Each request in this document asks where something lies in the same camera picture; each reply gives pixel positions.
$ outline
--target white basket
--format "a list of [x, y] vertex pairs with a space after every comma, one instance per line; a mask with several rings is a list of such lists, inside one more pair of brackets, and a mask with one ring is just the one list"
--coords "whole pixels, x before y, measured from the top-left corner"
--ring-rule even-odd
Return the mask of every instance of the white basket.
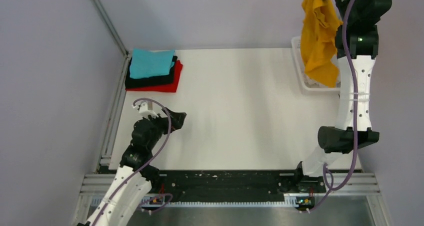
[[[301, 56], [301, 37], [293, 37], [291, 40], [291, 50], [293, 52], [294, 63], [296, 66], [297, 76], [299, 77], [300, 87], [305, 94], [311, 93], [339, 93], [340, 92], [340, 75], [337, 77], [336, 87], [329, 88], [305, 74], [305, 65]], [[337, 65], [337, 57], [334, 56], [331, 61]]]

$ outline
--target white table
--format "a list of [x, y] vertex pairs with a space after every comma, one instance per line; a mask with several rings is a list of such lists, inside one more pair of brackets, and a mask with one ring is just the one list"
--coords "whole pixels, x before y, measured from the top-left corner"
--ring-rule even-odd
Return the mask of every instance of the white table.
[[[141, 118], [132, 108], [140, 97], [187, 112], [184, 127], [171, 134], [151, 163], [163, 170], [295, 169], [318, 144], [319, 127], [335, 122], [338, 95], [301, 94], [290, 49], [179, 50], [176, 55], [183, 63], [177, 93], [126, 93], [110, 169], [117, 169]], [[351, 161], [352, 155], [345, 155], [330, 168], [348, 169]]]

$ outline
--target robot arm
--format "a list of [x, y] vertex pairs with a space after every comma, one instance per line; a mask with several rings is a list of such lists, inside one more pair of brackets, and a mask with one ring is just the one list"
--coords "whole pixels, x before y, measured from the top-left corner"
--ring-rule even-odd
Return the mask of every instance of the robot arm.
[[[344, 17], [350, 0], [335, 0]], [[380, 134], [372, 131], [369, 111], [371, 76], [379, 48], [379, 35], [375, 25], [392, 6], [392, 0], [356, 0], [347, 21], [347, 44], [357, 78], [357, 93], [339, 27], [335, 45], [340, 70], [340, 104], [335, 127], [323, 126], [318, 132], [318, 144], [313, 153], [302, 162], [303, 174], [322, 176], [322, 168], [330, 165], [354, 148], [354, 101], [357, 100], [358, 149], [378, 142]]]
[[[159, 170], [145, 164], [152, 159], [152, 150], [158, 140], [168, 133], [169, 121], [152, 110], [151, 102], [141, 101], [134, 108], [141, 114], [142, 120], [134, 125], [132, 141], [122, 155], [113, 183], [86, 223], [79, 223], [78, 226], [127, 225], [141, 200], [152, 188], [151, 181]], [[171, 132], [181, 129], [186, 114], [169, 109], [167, 111], [170, 115]]]

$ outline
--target light purple wall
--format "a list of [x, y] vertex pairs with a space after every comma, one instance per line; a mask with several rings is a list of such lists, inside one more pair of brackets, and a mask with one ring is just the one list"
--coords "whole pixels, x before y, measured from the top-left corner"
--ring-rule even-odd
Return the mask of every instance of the light purple wall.
[[123, 60], [90, 0], [0, 0], [0, 225], [68, 225]]
[[128, 48], [289, 46], [302, 0], [101, 0]]
[[393, 0], [379, 25], [370, 115], [380, 142], [360, 150], [394, 225], [423, 224], [424, 0]]

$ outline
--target yellow cloth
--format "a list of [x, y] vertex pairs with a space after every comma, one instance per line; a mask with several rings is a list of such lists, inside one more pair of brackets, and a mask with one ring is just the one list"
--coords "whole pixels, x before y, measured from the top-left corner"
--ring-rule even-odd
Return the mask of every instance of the yellow cloth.
[[337, 52], [334, 37], [342, 22], [331, 0], [303, 0], [305, 11], [300, 54], [305, 73], [326, 86], [335, 87], [339, 69], [331, 62]]

